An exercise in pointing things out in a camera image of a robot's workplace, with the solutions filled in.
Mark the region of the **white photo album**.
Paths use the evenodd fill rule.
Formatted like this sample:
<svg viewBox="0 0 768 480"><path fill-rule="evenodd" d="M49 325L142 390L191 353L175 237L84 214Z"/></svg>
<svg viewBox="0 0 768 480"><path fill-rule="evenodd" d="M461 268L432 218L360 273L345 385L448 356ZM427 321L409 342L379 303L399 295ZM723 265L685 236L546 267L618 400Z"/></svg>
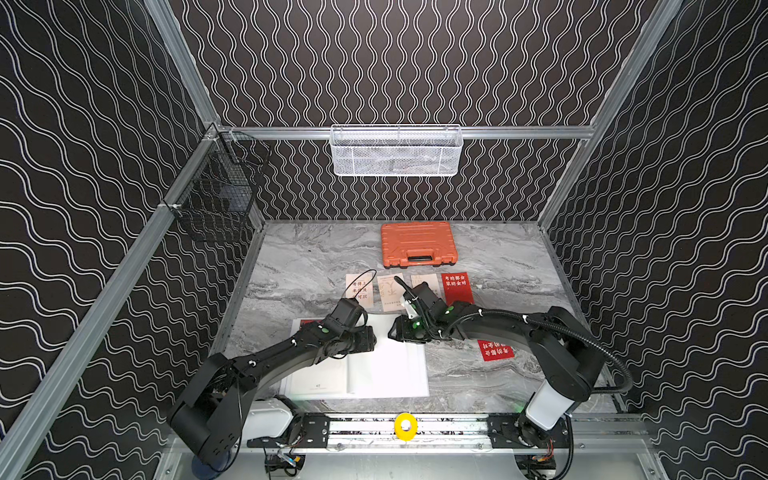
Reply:
<svg viewBox="0 0 768 480"><path fill-rule="evenodd" d="M371 314L373 351L303 368L280 382L279 393L294 401L427 397L425 349L390 339L395 319L394 314Z"/></svg>

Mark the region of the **beige card gold characters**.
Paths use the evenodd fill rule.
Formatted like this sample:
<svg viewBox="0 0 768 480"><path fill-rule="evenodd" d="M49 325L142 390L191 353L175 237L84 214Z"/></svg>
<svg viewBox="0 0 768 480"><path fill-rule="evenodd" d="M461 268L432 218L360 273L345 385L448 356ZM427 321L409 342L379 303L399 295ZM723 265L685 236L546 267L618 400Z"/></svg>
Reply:
<svg viewBox="0 0 768 480"><path fill-rule="evenodd" d="M385 275L377 279L380 301L384 312L402 311L404 309L402 301L405 290L399 283L399 280L403 280L401 274Z"/></svg>

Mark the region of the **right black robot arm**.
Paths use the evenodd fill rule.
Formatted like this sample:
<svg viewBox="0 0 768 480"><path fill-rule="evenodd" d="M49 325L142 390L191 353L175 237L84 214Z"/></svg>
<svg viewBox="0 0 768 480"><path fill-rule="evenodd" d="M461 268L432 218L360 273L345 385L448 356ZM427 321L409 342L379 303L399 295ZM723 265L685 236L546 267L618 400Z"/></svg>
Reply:
<svg viewBox="0 0 768 480"><path fill-rule="evenodd" d="M594 395L626 393L634 386L626 364L564 308L517 313L459 300L448 304L425 282L407 287L402 303L406 312L394 320L391 340L482 340L530 351L544 380L512 427L512 441L526 447L553 447L552 432L578 405Z"/></svg>

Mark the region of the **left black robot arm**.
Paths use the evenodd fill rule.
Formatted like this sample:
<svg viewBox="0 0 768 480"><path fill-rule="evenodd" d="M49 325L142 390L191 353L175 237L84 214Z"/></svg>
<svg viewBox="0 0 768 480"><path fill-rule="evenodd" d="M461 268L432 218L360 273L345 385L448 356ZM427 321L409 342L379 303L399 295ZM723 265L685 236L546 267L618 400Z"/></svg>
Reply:
<svg viewBox="0 0 768 480"><path fill-rule="evenodd" d="M206 359L168 413L168 424L202 466L224 473L234 462L254 399L283 378L328 358L368 353L376 337L358 301L342 298L330 314L255 353Z"/></svg>

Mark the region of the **beige card red characters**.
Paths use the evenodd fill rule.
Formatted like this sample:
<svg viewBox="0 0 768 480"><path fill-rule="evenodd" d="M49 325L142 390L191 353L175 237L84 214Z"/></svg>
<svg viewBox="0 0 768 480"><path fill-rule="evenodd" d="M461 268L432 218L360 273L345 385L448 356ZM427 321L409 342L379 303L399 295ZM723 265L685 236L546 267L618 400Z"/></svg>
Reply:
<svg viewBox="0 0 768 480"><path fill-rule="evenodd" d="M366 271L357 274L346 275L346 285L343 292L345 298L351 298L358 301L358 303L366 310L372 309L374 306L374 291L373 282L375 279L374 271Z"/></svg>

